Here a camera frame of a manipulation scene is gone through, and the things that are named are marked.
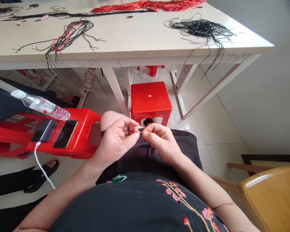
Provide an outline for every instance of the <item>person's right hand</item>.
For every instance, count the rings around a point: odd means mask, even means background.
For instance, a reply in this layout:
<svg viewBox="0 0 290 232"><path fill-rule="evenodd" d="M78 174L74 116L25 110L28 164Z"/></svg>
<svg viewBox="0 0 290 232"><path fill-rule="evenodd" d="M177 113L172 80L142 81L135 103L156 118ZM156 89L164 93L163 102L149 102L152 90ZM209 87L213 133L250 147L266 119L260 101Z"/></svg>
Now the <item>person's right hand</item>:
<svg viewBox="0 0 290 232"><path fill-rule="evenodd" d="M183 155L171 129L168 127L152 123L143 130L143 137L169 163L176 162Z"/></svg>

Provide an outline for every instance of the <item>chair backrest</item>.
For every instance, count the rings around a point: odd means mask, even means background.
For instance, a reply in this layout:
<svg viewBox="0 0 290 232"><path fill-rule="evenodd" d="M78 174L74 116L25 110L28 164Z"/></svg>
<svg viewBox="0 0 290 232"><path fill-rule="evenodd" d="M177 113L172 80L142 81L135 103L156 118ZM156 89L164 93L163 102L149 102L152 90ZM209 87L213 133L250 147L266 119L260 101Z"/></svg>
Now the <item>chair backrest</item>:
<svg viewBox="0 0 290 232"><path fill-rule="evenodd" d="M290 166L255 174L239 189L243 206L262 232L290 232Z"/></svg>

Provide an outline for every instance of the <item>white wall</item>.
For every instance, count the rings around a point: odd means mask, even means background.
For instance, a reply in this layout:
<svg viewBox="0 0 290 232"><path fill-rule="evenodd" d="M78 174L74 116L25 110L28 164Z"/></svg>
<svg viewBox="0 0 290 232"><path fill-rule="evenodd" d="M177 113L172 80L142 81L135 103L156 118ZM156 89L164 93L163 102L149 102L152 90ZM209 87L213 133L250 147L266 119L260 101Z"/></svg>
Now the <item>white wall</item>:
<svg viewBox="0 0 290 232"><path fill-rule="evenodd" d="M208 3L276 45L218 95L252 154L290 154L290 0Z"/></svg>

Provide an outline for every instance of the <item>hand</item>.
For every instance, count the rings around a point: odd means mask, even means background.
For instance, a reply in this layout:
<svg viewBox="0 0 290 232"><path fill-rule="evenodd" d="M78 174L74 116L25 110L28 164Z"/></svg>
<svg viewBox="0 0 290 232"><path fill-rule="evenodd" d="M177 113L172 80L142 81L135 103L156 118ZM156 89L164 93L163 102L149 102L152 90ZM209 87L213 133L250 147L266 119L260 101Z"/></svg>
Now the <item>hand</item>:
<svg viewBox="0 0 290 232"><path fill-rule="evenodd" d="M110 125L96 150L95 161L107 168L119 160L140 137L139 124L129 118L119 118Z"/></svg>
<svg viewBox="0 0 290 232"><path fill-rule="evenodd" d="M168 127L152 123L143 130L143 137L153 148L158 150L165 161L171 164L183 155Z"/></svg>

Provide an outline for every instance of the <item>water bottle label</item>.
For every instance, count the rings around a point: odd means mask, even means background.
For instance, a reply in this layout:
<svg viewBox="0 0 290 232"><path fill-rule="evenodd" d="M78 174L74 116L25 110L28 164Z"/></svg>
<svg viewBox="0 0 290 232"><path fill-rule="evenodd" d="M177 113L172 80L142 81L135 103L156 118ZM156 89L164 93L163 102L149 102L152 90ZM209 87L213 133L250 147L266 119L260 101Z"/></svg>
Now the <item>water bottle label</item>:
<svg viewBox="0 0 290 232"><path fill-rule="evenodd" d="M39 112L44 113L44 114L50 114L54 108L56 107L56 105L54 103L51 103L50 101L46 101L39 110Z"/></svg>

